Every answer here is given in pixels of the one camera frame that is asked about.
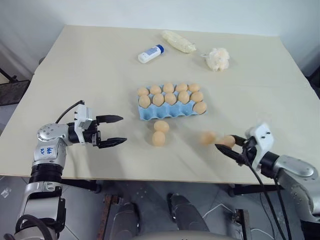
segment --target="brown egg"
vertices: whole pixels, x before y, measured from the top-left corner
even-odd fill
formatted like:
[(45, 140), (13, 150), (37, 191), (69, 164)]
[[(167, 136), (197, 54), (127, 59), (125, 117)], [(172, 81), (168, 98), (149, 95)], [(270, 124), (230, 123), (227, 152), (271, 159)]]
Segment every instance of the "brown egg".
[(174, 85), (170, 82), (163, 85), (163, 91), (165, 93), (173, 93), (175, 91)]
[(175, 87), (175, 90), (177, 92), (179, 92), (179, 93), (182, 92), (182, 91), (187, 91), (188, 90), (188, 85), (185, 84), (185, 83), (180, 83)]
[(177, 97), (173, 93), (167, 93), (164, 95), (164, 101), (170, 105), (173, 105), (177, 102)]
[(193, 111), (198, 114), (203, 114), (207, 110), (207, 104), (203, 101), (196, 103), (193, 106)]
[(163, 133), (168, 132), (169, 129), (170, 129), (169, 124), (166, 121), (163, 121), (163, 120), (156, 121), (154, 123), (153, 127), (154, 127), (154, 130), (160, 131), (160, 132), (163, 132)]
[(194, 101), (195, 103), (199, 103), (204, 99), (204, 95), (200, 91), (195, 91), (191, 94), (190, 100)]
[(165, 102), (165, 98), (161, 93), (157, 93), (152, 98), (152, 103), (158, 107), (160, 107)]
[(189, 93), (187, 91), (179, 92), (178, 100), (183, 104), (187, 104), (190, 100)]
[(142, 95), (141, 97), (139, 97), (139, 105), (142, 108), (146, 109), (147, 107), (149, 107), (150, 104), (151, 104), (151, 101), (148, 95)]
[(192, 93), (199, 91), (200, 90), (200, 86), (196, 83), (192, 83), (188, 86), (188, 90)]
[(156, 147), (161, 147), (165, 145), (165, 141), (166, 141), (166, 136), (162, 131), (156, 131), (152, 135), (152, 143)]
[(229, 148), (233, 148), (234, 145), (236, 144), (236, 140), (233, 136), (226, 135), (223, 138), (221, 138), (219, 141), (217, 141), (215, 144), (221, 144), (221, 145), (225, 145)]
[(160, 94), (161, 88), (158, 85), (153, 85), (152, 87), (150, 87), (150, 93), (155, 95), (155, 94)]
[(138, 93), (138, 96), (141, 97), (142, 95), (149, 95), (149, 90), (145, 87), (140, 87), (137, 93)]
[(216, 133), (213, 131), (203, 132), (200, 136), (200, 143), (203, 145), (213, 144), (216, 140)]

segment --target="crumpled plastic bag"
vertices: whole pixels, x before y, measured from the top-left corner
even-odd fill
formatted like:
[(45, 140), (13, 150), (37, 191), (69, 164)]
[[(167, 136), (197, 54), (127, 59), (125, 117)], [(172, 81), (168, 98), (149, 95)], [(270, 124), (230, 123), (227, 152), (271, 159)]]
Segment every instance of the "crumpled plastic bag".
[(214, 72), (223, 71), (229, 67), (230, 56), (223, 47), (213, 48), (211, 52), (202, 56), (205, 57), (206, 64)]
[(196, 46), (188, 39), (173, 31), (164, 30), (161, 35), (172, 47), (180, 50), (183, 53), (189, 54), (196, 50)]

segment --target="egg carton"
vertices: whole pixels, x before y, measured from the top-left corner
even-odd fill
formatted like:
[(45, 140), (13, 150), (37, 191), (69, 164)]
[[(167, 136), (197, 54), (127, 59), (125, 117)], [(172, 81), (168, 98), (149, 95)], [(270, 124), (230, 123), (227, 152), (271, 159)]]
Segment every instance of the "egg carton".
[[(187, 92), (190, 97), (192, 92), (191, 91), (187, 91)], [(173, 94), (178, 99), (179, 93), (177, 91), (174, 91)], [(196, 103), (192, 100), (190, 100), (186, 104), (183, 104), (182, 102), (177, 100), (176, 103), (173, 105), (170, 105), (169, 103), (164, 102), (161, 106), (156, 106), (152, 103), (152, 98), (154, 95), (150, 93), (148, 96), (151, 100), (151, 104), (147, 108), (141, 107), (139, 105), (139, 97), (137, 98), (138, 110), (139, 110), (141, 120), (149, 121), (151, 119), (164, 119), (164, 118), (176, 118), (179, 116), (199, 115), (199, 113), (193, 111), (193, 107)]]

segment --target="gray floor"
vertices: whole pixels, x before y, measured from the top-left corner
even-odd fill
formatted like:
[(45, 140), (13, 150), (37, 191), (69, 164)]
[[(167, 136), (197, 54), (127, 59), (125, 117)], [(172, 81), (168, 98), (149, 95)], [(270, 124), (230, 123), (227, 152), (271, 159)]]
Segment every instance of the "gray floor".
[(5, 129), (17, 106), (18, 104), (0, 106), (0, 135), (1, 132)]
[[(4, 233), (13, 233), (20, 202), (28, 182), (28, 178), (4, 177), (0, 180), (0, 192), (10, 188), (11, 192), (6, 198), (0, 196), (0, 236)], [(104, 181), (101, 193), (95, 194), (85, 189), (66, 186), (62, 197), (66, 199), (66, 224), (59, 239), (61, 240), (93, 240), (97, 236), (100, 217), (104, 206), (105, 194), (119, 194), (124, 201), (132, 201), (138, 205), (140, 211), (140, 234), (159, 231), (175, 231), (176, 225), (171, 221), (168, 213), (166, 197), (168, 193), (184, 195), (195, 205), (201, 215), (208, 210), (224, 204), (230, 209), (241, 208), (249, 211), (250, 225), (272, 234), (270, 223), (263, 211), (259, 194), (229, 197), (226, 185), (209, 183), (183, 183), (183, 182), (145, 182), (145, 181)], [(297, 215), (292, 209), (293, 202), (288, 194), (283, 193), (291, 231), (294, 240), (302, 240), (302, 232)], [(283, 226), (284, 220), (276, 194), (271, 194), (272, 202)], [(270, 209), (264, 202), (267, 211)], [(231, 213), (223, 207), (218, 207), (205, 218), (213, 233), (229, 235), (241, 239), (237, 230), (239, 227), (231, 223)], [(278, 231), (276, 239), (280, 240)], [(252, 239), (270, 240), (267, 235), (259, 231), (252, 232)]]

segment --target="white wall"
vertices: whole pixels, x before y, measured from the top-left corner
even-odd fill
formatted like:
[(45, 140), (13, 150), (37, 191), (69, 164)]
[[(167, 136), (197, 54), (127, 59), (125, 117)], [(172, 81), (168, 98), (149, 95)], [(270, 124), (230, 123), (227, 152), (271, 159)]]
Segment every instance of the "white wall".
[(280, 36), (305, 75), (320, 64), (319, 0), (0, 0), (0, 51), (30, 75), (64, 24)]

